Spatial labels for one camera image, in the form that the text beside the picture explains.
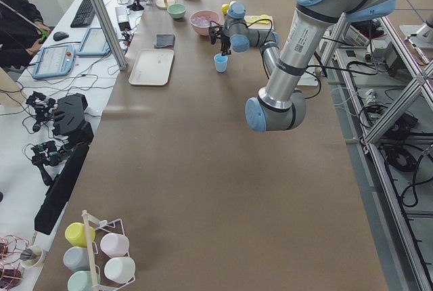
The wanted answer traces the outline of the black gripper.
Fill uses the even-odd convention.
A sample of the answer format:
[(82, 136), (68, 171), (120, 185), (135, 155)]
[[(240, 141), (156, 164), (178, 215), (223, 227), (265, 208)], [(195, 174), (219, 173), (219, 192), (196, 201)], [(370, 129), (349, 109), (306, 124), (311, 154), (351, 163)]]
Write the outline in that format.
[(224, 33), (224, 27), (222, 25), (210, 26), (208, 29), (208, 36), (211, 45), (215, 45), (218, 40), (221, 42), (221, 55), (231, 55), (230, 40)]

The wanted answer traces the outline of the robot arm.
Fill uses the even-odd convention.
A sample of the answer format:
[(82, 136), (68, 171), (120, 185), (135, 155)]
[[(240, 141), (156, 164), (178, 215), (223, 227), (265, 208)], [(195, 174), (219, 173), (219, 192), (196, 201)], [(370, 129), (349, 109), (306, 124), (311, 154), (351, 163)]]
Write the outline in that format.
[(253, 20), (250, 24), (245, 20), (246, 8), (244, 4), (234, 2), (229, 5), (224, 24), (211, 21), (208, 36), (212, 45), (219, 40), (221, 42), (221, 58), (228, 59), (231, 52), (245, 52), (249, 48), (257, 48), (262, 57), (263, 68), (269, 79), (279, 51), (278, 34), (273, 30), (273, 21), (269, 17), (264, 18), (268, 28), (264, 30), (253, 28), (260, 19)]
[(341, 15), (349, 22), (387, 16), (396, 0), (296, 0), (290, 33), (272, 64), (267, 85), (246, 102), (245, 115), (253, 131), (285, 131), (299, 126), (306, 102), (296, 86), (329, 26)]

